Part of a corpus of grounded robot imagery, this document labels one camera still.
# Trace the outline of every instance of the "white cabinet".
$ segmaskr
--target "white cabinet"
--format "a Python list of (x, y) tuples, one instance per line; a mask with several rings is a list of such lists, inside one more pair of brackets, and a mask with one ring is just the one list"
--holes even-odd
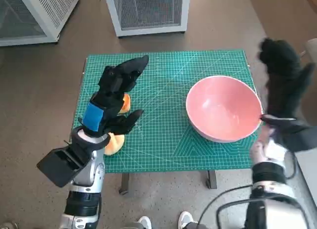
[(118, 37), (185, 32), (190, 0), (106, 0)]
[(57, 42), (78, 0), (0, 0), (0, 46)]

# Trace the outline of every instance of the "metal table leg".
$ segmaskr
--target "metal table leg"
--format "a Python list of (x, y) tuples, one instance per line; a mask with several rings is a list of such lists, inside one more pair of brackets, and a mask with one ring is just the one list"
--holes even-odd
[(120, 195), (125, 195), (129, 192), (129, 179), (130, 179), (130, 173), (122, 173), (121, 188), (119, 189)]
[(208, 189), (216, 189), (217, 188), (217, 178), (215, 171), (207, 171), (207, 179), (206, 186)]

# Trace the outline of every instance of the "robotic hand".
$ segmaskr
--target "robotic hand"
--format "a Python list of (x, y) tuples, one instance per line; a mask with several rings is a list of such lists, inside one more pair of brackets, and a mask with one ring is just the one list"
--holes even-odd
[(315, 65), (301, 68), (300, 58), (285, 41), (265, 39), (259, 57), (269, 75), (268, 107), (261, 117), (265, 124), (250, 151), (253, 202), (248, 206), (245, 228), (306, 229), (306, 215), (287, 185), (284, 156), (290, 151), (295, 158), (294, 152), (317, 147), (317, 127), (294, 117)]
[(99, 91), (88, 103), (81, 126), (71, 132), (71, 143), (53, 149), (38, 164), (38, 169), (55, 185), (71, 183), (60, 229), (95, 229), (101, 212), (101, 191), (105, 164), (105, 146), (109, 132), (127, 134), (142, 115), (142, 110), (128, 117), (117, 116), (123, 96), (136, 85), (149, 62), (149, 56), (107, 66), (99, 80)]

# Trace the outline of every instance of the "white sneaker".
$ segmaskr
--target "white sneaker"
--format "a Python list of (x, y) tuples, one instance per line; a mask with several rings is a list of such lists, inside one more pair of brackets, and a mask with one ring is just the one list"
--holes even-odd
[(193, 216), (189, 212), (182, 212), (178, 219), (178, 229), (183, 229), (189, 223), (194, 223)]
[(7, 222), (0, 225), (0, 229), (18, 229), (17, 223)]
[(139, 223), (143, 225), (146, 229), (152, 229), (152, 223), (149, 217), (143, 216), (138, 220)]

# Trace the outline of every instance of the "metal mesh panel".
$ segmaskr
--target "metal mesh panel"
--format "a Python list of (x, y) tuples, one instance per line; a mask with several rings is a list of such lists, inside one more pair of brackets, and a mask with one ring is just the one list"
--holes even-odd
[(182, 0), (114, 0), (122, 30), (181, 25)]
[(62, 23), (74, 0), (39, 0), (56, 28)]
[(0, 38), (45, 36), (22, 0), (0, 0)]

